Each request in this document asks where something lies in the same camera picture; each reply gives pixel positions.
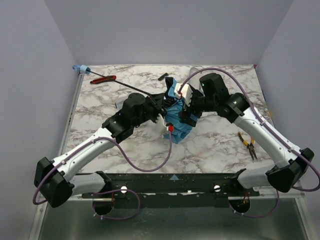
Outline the blue folding umbrella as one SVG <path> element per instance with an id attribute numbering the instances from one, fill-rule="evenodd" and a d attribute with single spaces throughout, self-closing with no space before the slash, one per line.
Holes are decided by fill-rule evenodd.
<path id="1" fill-rule="evenodd" d="M 164 120 L 166 123 L 173 124 L 171 138 L 174 144 L 178 144 L 191 132 L 193 126 L 182 122 L 179 118 L 184 102 L 175 97 L 174 89 L 178 84 L 177 81 L 173 77 L 166 76 L 165 83 L 168 84 L 165 100 L 169 100 L 169 103 L 164 107 L 167 110 Z"/>

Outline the lilac umbrella case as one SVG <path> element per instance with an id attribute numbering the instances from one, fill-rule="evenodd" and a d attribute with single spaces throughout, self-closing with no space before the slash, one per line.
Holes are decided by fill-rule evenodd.
<path id="1" fill-rule="evenodd" d="M 199 69 L 197 67 L 191 67 L 190 70 L 189 70 L 189 76 L 190 77 L 193 77 L 193 76 L 196 76 L 198 75 Z"/>

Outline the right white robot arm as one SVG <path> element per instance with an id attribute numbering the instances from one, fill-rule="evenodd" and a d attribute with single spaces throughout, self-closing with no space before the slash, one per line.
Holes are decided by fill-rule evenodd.
<path id="1" fill-rule="evenodd" d="M 300 148 L 279 133 L 256 108 L 239 92 L 230 94 L 221 75 L 209 73 L 199 79 L 201 91 L 188 83 L 178 83 L 174 94 L 184 100 L 180 119 L 194 127 L 191 114 L 216 112 L 218 116 L 241 128 L 253 137 L 271 157 L 274 165 L 257 169 L 243 169 L 236 173 L 235 180 L 244 189 L 272 186 L 282 193 L 291 190 L 302 177 L 312 161 L 310 148 Z"/>

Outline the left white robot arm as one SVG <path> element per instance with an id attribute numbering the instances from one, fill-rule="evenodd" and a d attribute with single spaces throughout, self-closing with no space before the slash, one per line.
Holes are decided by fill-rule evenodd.
<path id="1" fill-rule="evenodd" d="M 164 98 L 164 93 L 150 96 L 131 93 L 122 108 L 107 118 L 84 142 L 52 160 L 47 157 L 40 159 L 35 169 L 35 194 L 42 194 L 44 200 L 56 208 L 73 195 L 99 192 L 106 185 L 107 178 L 101 173 L 93 173 L 81 184 L 76 179 L 79 170 L 103 152 L 119 146 L 141 124 L 147 121 L 159 123 L 166 115 Z"/>

